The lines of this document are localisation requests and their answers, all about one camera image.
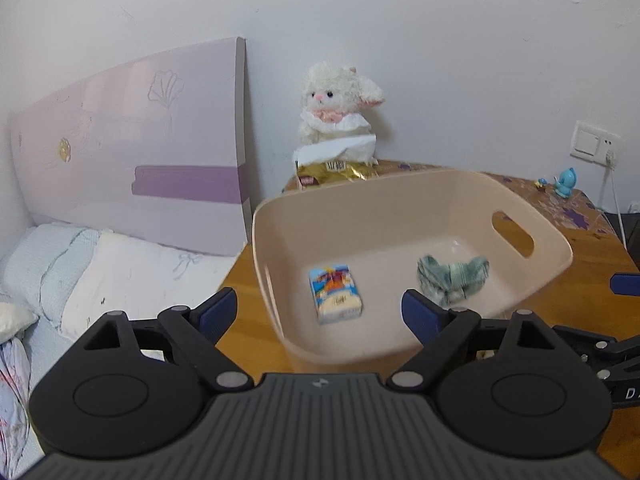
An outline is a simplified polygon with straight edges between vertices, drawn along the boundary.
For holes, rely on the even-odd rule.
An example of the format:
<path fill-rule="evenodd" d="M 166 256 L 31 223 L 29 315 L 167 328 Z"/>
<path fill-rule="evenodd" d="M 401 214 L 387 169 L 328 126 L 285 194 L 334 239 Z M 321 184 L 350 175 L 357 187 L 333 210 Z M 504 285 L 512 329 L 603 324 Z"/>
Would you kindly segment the beige plastic storage basket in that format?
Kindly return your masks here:
<path fill-rule="evenodd" d="M 488 280 L 468 300 L 486 318 L 506 318 L 572 263 L 562 233 L 495 179 L 452 169 L 402 172 L 281 195 L 253 220 L 262 298 L 299 373 L 388 374 L 418 350 L 402 322 L 402 295 L 419 285 L 418 263 L 475 257 Z M 309 274 L 347 266 L 362 313 L 322 324 Z"/>

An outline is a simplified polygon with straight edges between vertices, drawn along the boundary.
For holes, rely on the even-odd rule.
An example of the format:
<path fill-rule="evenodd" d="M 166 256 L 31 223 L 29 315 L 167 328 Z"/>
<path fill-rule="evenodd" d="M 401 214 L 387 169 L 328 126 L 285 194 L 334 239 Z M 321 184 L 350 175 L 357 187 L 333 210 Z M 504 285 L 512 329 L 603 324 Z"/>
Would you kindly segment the gold snack bag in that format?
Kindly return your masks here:
<path fill-rule="evenodd" d="M 301 165 L 296 160 L 294 168 L 298 188 L 365 181 L 378 176 L 378 161 L 375 158 L 370 162 L 331 159 L 309 165 Z"/>

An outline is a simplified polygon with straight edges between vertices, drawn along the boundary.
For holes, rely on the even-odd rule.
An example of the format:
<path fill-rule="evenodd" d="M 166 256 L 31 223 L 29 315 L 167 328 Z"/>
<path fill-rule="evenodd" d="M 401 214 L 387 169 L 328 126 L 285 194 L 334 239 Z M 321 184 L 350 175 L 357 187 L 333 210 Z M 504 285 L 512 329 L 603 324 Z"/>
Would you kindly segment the white plush lamb toy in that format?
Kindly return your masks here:
<path fill-rule="evenodd" d="M 356 68 L 327 62 L 311 66 L 302 93 L 295 166 L 338 160 L 374 165 L 376 135 L 363 112 L 384 101 L 383 90 Z"/>

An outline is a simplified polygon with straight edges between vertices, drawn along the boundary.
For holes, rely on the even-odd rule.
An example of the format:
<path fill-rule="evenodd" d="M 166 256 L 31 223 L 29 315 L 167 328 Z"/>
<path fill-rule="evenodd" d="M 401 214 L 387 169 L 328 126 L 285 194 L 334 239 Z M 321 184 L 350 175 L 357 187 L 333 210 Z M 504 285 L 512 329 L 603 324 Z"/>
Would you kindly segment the blue small figurine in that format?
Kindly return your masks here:
<path fill-rule="evenodd" d="M 553 188 L 557 196 L 568 200 L 573 194 L 574 187 L 577 183 L 577 174 L 574 168 L 563 170 L 554 178 Z"/>

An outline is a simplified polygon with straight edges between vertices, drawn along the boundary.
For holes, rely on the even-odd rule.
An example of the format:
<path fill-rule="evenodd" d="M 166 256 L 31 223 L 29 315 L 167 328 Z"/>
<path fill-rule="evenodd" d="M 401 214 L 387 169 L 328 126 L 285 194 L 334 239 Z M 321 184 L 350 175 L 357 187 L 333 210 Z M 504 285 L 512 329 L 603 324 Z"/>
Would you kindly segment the white pillow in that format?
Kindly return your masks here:
<path fill-rule="evenodd" d="M 213 296 L 235 261 L 105 233 L 66 301 L 60 331 L 75 340 L 113 310 L 142 320 L 171 306 L 194 308 Z"/>

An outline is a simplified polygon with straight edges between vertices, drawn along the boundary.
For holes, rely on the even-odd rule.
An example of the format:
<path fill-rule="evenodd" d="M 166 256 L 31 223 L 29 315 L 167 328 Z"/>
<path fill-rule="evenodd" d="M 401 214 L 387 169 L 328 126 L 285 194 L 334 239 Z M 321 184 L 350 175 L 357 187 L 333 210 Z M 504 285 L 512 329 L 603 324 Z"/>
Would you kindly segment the purple bed headboard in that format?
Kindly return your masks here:
<path fill-rule="evenodd" d="M 164 51 L 15 114 L 18 185 L 37 223 L 233 256 L 250 232 L 245 41 Z"/>

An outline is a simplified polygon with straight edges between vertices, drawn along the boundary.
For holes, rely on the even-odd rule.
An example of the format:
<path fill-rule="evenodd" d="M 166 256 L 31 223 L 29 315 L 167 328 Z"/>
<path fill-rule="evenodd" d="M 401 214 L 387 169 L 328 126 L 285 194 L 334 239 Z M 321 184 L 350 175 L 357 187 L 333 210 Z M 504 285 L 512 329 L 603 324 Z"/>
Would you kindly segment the cartoon bear tissue pack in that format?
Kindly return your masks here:
<path fill-rule="evenodd" d="M 320 324 L 360 317 L 363 302 L 349 266 L 337 264 L 311 269 L 308 278 Z"/>

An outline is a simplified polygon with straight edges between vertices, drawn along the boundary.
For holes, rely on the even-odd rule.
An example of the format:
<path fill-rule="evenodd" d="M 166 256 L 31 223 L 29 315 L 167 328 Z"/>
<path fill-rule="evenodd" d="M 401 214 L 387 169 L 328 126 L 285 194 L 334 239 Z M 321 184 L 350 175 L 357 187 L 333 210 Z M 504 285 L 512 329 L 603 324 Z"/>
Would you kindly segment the light blue striped pillow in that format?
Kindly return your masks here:
<path fill-rule="evenodd" d="M 29 229 L 1 259 L 1 295 L 60 326 L 100 236 L 100 231 L 63 223 Z"/>

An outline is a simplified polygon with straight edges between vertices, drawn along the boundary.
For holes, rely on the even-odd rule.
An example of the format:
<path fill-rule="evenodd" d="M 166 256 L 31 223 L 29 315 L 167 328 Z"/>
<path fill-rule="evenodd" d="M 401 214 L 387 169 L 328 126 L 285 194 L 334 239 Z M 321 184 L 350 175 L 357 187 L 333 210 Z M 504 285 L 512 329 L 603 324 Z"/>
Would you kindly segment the white wall socket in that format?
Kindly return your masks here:
<path fill-rule="evenodd" d="M 623 146 L 624 140 L 621 136 L 586 122 L 576 122 L 570 141 L 570 156 L 614 169 Z"/>

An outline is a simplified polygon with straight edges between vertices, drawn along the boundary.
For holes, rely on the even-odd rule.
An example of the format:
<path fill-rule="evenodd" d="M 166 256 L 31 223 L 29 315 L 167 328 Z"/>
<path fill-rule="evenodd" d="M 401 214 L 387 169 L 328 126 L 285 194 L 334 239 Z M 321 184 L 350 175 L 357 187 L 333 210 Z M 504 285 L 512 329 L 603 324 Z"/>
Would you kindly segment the green checked cloth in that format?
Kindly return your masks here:
<path fill-rule="evenodd" d="M 418 261 L 420 292 L 439 307 L 460 304 L 477 294 L 485 285 L 489 275 L 489 261 L 475 257 L 469 262 L 440 264 L 427 255 Z"/>

